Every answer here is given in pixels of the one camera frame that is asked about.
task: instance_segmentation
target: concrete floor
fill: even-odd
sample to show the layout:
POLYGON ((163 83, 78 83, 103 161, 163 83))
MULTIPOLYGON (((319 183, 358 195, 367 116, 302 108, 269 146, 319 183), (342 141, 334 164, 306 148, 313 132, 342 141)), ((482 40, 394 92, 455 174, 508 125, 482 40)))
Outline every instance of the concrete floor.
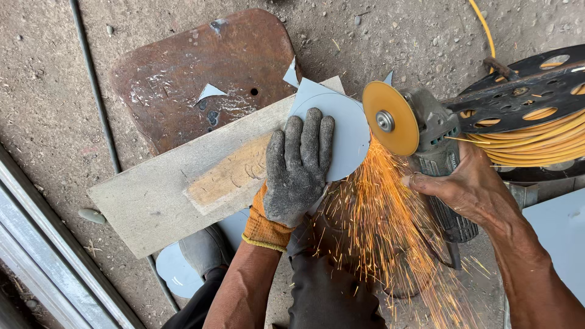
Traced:
MULTIPOLYGON (((585 42, 584 0, 568 4, 481 0, 478 6, 488 12, 497 57, 503 63, 585 42)), ((481 60, 489 55, 484 31, 466 1, 99 0, 81 1, 80 7, 124 169, 150 155, 112 95, 106 78, 111 62, 139 46, 231 12, 258 7, 285 19, 305 76, 322 81, 340 75, 347 94, 357 99, 367 82, 385 77, 390 70, 398 88, 426 86, 439 99, 452 97, 485 75, 481 60), (354 16, 368 11, 356 26, 354 16), (114 28, 112 37, 106 24, 114 28), (301 34, 313 41, 302 46, 301 34)), ((113 170, 68 2, 14 0, 3 6, 0 54, 0 141, 42 188, 79 242, 87 245, 91 239, 102 249, 96 263, 145 326, 159 328, 172 311, 146 260, 136 259, 109 225, 77 216, 79 208, 93 206, 87 188, 111 177, 113 170)), ((477 311, 477 326, 499 328, 503 296, 490 248, 485 235, 462 248, 495 273, 485 282, 477 273, 462 281, 477 311)), ((281 261, 275 277, 268 322, 288 321, 291 272, 287 266, 281 261)), ((429 326, 414 319, 412 312, 405 310, 397 324, 429 326)))

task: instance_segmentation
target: small stone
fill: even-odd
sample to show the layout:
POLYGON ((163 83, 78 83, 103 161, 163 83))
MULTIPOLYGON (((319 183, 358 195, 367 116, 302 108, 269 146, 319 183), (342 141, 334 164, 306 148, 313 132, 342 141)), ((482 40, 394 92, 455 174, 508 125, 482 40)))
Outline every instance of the small stone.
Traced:
POLYGON ((77 211, 81 218, 85 218, 88 221, 97 223, 97 224, 104 224, 106 223, 106 218, 102 215, 99 211, 93 209, 79 209, 77 211))
POLYGON ((39 302, 34 299, 29 299, 25 304, 29 309, 33 309, 39 305, 39 302))

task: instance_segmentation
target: pants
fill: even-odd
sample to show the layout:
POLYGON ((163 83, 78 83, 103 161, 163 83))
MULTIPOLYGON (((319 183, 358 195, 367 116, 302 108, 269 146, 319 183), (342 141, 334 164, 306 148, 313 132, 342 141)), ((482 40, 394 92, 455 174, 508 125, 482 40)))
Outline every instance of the pants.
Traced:
MULTIPOLYGON (((329 256, 316 258, 303 252, 292 260, 292 266, 290 329, 386 328, 384 319, 376 314, 378 298, 355 276, 335 269, 329 256)), ((212 270, 187 306, 163 329, 202 328, 225 273, 225 269, 212 270)))

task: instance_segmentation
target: grinder handle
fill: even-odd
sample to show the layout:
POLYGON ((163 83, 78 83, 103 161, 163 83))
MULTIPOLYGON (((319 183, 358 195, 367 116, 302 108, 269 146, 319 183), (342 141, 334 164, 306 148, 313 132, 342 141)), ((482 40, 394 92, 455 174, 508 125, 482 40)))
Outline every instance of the grinder handle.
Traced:
MULTIPOLYGON (((413 171, 435 177, 448 176, 459 165, 459 147, 456 140, 440 138, 436 147, 415 152, 411 157, 413 171)), ((431 216, 444 229, 448 242, 467 242, 479 233, 477 224, 454 212, 439 198, 429 196, 426 202, 431 216)))

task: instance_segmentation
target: angle grinder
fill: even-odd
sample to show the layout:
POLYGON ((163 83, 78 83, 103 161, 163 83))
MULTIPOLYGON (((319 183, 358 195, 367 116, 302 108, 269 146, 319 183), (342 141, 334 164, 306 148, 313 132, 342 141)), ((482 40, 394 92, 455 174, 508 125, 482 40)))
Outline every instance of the angle grinder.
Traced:
MULTIPOLYGON (((457 141, 461 128, 456 113, 441 106, 424 88, 397 91, 370 82, 363 91, 363 108, 374 136, 390 152, 407 156, 413 172, 448 176, 459 165, 457 141)), ((454 212, 437 197, 424 196, 432 218, 442 228, 453 268, 461 269, 458 243, 478 234, 477 224, 454 212)))

